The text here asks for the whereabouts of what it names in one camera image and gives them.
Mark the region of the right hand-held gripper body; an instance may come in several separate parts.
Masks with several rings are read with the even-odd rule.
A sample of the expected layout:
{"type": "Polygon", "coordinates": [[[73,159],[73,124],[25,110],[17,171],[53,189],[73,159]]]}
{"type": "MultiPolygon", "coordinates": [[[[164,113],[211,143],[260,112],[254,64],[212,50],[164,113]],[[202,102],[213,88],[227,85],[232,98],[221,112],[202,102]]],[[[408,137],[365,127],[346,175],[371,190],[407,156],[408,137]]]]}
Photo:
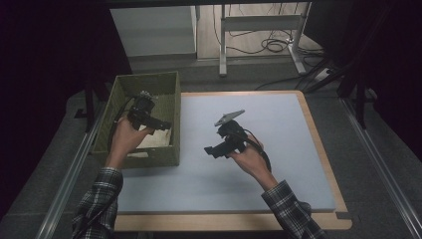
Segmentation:
{"type": "Polygon", "coordinates": [[[223,114],[214,125],[218,126],[217,133],[227,142],[231,151],[238,150],[243,152],[246,149],[245,141],[247,135],[244,129],[235,121],[235,118],[243,114],[244,110],[223,114]]]}

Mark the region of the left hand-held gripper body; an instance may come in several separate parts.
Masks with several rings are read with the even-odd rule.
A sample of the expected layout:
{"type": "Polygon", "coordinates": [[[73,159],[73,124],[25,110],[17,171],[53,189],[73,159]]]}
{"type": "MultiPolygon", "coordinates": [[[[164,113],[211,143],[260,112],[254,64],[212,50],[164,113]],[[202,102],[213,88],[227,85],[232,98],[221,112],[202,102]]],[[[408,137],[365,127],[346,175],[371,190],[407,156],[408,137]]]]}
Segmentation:
{"type": "Polygon", "coordinates": [[[130,107],[127,119],[130,121],[132,127],[136,130],[142,125],[156,130],[156,126],[153,124],[151,112],[155,107],[153,101],[153,95],[147,91],[141,91],[138,96],[134,98],[134,102],[130,107]]]}

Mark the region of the cream muslin cloth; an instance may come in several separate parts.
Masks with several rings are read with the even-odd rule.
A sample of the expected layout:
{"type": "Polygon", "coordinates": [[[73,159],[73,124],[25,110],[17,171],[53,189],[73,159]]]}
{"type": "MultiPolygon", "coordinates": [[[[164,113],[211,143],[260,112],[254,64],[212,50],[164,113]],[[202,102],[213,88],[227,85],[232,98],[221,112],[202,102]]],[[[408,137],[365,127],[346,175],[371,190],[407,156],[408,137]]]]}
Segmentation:
{"type": "Polygon", "coordinates": [[[148,134],[135,151],[131,152],[129,156],[134,157],[148,157],[151,151],[158,148],[170,146],[170,139],[172,128],[165,130],[155,130],[152,134],[148,134]]]}

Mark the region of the green woven basket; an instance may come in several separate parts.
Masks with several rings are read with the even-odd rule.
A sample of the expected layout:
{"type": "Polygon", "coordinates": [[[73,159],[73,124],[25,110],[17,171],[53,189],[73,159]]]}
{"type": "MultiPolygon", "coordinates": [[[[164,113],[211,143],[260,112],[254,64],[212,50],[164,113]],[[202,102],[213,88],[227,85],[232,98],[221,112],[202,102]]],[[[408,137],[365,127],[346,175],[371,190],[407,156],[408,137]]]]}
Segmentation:
{"type": "Polygon", "coordinates": [[[124,168],[177,166],[180,162],[180,83],[177,72],[117,76],[102,116],[92,155],[106,162],[107,144],[113,120],[120,107],[131,97],[145,90],[158,97],[152,116],[171,123],[169,145],[138,148],[124,161],[124,168]]]}

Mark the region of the person's right hand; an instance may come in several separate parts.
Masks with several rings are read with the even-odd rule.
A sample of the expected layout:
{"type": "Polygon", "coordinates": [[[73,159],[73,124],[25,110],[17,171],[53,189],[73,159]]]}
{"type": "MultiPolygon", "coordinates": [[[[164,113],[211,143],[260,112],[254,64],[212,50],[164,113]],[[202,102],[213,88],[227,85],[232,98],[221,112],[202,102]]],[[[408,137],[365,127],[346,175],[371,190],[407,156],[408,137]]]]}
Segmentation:
{"type": "Polygon", "coordinates": [[[265,191],[278,184],[276,178],[267,168],[265,160],[252,144],[247,144],[246,149],[241,153],[233,151],[229,155],[242,170],[256,179],[265,191]]]}

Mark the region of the person's left hand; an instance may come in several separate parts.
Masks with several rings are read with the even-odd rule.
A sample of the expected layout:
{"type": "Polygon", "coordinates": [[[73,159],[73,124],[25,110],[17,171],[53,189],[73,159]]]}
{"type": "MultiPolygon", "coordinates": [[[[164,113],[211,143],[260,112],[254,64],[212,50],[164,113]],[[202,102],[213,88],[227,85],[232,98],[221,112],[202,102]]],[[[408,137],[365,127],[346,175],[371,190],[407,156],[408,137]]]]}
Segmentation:
{"type": "Polygon", "coordinates": [[[135,150],[148,134],[153,132],[154,129],[150,127],[143,130],[134,129],[127,118],[119,119],[112,137],[105,167],[121,169],[127,155],[135,150]]]}

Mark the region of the black metal stand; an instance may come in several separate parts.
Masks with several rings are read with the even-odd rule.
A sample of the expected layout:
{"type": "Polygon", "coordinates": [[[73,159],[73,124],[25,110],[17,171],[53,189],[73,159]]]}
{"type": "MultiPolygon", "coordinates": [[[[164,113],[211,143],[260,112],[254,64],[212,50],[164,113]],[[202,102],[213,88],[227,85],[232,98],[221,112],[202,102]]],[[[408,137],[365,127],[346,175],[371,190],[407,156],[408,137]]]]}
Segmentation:
{"type": "Polygon", "coordinates": [[[85,103],[86,109],[78,109],[75,114],[75,119],[86,119],[86,132],[89,132],[95,121],[94,93],[92,82],[90,80],[85,81],[85,103]]]}
{"type": "Polygon", "coordinates": [[[364,105],[365,105],[365,87],[364,84],[356,85],[356,101],[355,101],[355,117],[362,129],[366,129],[364,121],[364,105]]]}

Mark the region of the white cabinet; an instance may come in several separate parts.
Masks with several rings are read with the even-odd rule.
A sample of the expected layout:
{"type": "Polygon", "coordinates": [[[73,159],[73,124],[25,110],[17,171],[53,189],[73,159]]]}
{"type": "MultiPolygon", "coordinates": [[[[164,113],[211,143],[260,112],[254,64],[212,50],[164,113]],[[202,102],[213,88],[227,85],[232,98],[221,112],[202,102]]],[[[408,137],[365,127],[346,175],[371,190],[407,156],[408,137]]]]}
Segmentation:
{"type": "Polygon", "coordinates": [[[128,57],[194,54],[194,6],[110,10],[128,57]]]}

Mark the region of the white power strip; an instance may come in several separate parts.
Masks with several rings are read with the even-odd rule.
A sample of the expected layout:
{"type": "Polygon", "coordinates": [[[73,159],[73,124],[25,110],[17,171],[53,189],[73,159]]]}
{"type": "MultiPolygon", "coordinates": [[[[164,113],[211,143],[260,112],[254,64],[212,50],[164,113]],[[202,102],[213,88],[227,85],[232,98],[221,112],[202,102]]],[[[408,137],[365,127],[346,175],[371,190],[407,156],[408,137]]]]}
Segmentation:
{"type": "Polygon", "coordinates": [[[320,82],[324,80],[325,78],[327,78],[331,73],[332,73],[332,69],[324,68],[315,76],[315,80],[317,82],[320,82]]]}

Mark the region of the aluminium floor rail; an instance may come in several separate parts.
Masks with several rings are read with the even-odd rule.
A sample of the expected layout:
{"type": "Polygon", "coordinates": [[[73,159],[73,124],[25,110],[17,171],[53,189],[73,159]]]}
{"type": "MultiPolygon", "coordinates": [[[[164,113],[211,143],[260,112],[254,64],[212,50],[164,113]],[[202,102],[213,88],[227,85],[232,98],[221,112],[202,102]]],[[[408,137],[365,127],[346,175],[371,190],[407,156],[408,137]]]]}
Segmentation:
{"type": "Polygon", "coordinates": [[[95,135],[100,124],[100,117],[104,113],[104,108],[100,108],[97,118],[94,120],[91,129],[85,133],[82,143],[80,144],[76,155],[59,186],[59,189],[53,198],[52,204],[47,211],[43,222],[35,239],[52,239],[56,228],[60,222],[61,216],[66,208],[69,197],[75,187],[78,176],[85,163],[89,149],[94,141],[95,135]]]}
{"type": "Polygon", "coordinates": [[[422,219],[400,188],[369,132],[355,118],[352,103],[345,99],[339,101],[413,239],[422,239],[422,219]]]}

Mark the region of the white metal desk frame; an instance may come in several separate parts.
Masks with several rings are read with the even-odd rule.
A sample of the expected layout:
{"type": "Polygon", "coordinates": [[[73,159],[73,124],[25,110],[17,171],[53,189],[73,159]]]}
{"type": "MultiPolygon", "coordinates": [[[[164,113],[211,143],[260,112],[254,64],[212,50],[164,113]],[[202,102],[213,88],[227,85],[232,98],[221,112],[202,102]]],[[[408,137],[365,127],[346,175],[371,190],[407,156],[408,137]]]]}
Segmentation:
{"type": "Polygon", "coordinates": [[[279,15],[279,16],[242,16],[226,17],[225,6],[221,6],[220,23],[220,55],[219,55],[219,75],[227,76],[227,55],[226,55],[226,33],[230,31],[272,31],[272,30],[292,30],[295,36],[288,42],[288,50],[296,66],[299,75],[304,75],[307,71],[301,58],[299,57],[299,42],[303,29],[308,18],[311,3],[308,2],[300,14],[279,15]]]}

